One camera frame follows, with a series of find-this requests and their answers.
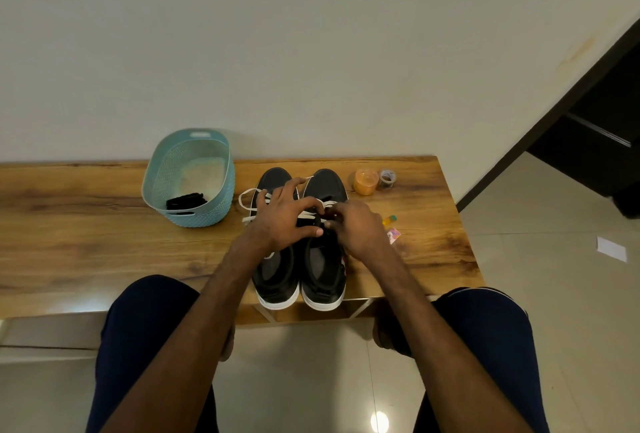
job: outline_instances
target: dark door frame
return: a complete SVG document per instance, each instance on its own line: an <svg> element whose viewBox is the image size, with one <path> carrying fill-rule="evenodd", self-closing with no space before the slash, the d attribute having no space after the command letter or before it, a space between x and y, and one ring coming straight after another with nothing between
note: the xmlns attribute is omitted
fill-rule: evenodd
<svg viewBox="0 0 640 433"><path fill-rule="evenodd" d="M459 200L456 207L458 212L467 207L471 201L473 201L480 192L482 192L491 182L493 182L498 175L500 175L506 168L512 164L517 157L522 155L527 148L529 148L533 142L535 142L540 136L553 125L562 115L567 113L578 100L587 93L589 89L596 85L606 73L613 69L622 57L629 52L636 44L640 43L640 20L631 25L628 31L626 31L619 40L613 44L594 65L590 68L583 77L580 78L576 84L558 101L549 112L542 116L540 120L533 125L526 135L524 135L516 145L496 163L491 170L489 170L480 181L471 188Z"/></svg>

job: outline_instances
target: person's left arm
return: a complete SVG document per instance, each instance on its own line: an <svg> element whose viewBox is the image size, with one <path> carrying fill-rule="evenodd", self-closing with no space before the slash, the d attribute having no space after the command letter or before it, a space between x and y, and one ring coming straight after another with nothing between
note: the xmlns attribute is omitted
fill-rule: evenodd
<svg viewBox="0 0 640 433"><path fill-rule="evenodd" d="M296 227L298 214L323 206L313 197L293 200L292 179L277 188L269 204L257 199L257 215L231 244L199 298L139 380L124 396L101 433L192 432L211 387L218 359L254 269L272 251L304 237L322 234L315 226Z"/></svg>

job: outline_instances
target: pink sticker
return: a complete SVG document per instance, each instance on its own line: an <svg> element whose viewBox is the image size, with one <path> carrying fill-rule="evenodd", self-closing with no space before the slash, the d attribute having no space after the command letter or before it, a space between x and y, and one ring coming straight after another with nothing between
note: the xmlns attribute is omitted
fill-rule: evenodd
<svg viewBox="0 0 640 433"><path fill-rule="evenodd" d="M389 236L389 244L393 244L396 239L398 239L401 234L395 227L392 227L387 231L387 235Z"/></svg>

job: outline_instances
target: black sneaker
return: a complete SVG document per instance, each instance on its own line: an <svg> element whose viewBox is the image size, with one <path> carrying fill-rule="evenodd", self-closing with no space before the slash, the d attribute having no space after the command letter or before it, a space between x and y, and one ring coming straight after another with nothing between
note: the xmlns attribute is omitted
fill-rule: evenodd
<svg viewBox="0 0 640 433"><path fill-rule="evenodd" d="M257 214L256 200L260 190L267 189L267 193L271 195L274 189L282 187L288 180L291 180L291 175L280 167L267 170L258 182L258 190L250 189L253 190L251 209L240 203L242 207L249 210L249 217L245 217L243 221L250 222ZM295 200L300 198L298 189L294 189L293 198ZM263 307L269 310L282 310L292 305L300 294L298 275L293 269L293 248L288 246L263 259L254 271L252 280L258 301Z"/></svg>
<svg viewBox="0 0 640 433"><path fill-rule="evenodd" d="M340 177L329 169L318 170L308 180L303 197L309 195L320 199L325 206L327 203L347 202L348 199ZM307 209L307 212L313 213L314 209ZM310 224L308 219L299 219L298 223L301 226ZM344 298L344 254L338 236L321 224L320 216L316 216L314 225L324 228L324 234L318 238L301 240L298 244L300 286L302 297L309 307L329 311L337 308Z"/></svg>

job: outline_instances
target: pants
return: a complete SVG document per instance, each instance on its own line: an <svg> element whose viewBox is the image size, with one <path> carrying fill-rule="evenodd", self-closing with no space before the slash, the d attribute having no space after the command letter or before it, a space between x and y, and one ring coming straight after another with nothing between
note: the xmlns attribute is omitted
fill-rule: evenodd
<svg viewBox="0 0 640 433"><path fill-rule="evenodd" d="M95 364L87 433L100 431L197 298L198 292L188 285L153 275L130 285L113 303ZM533 430L548 433L533 335L524 310L507 295L488 288L459 288L433 304ZM401 330L395 335L404 339ZM218 431L212 388L196 431ZM427 394L414 431L439 431Z"/></svg>

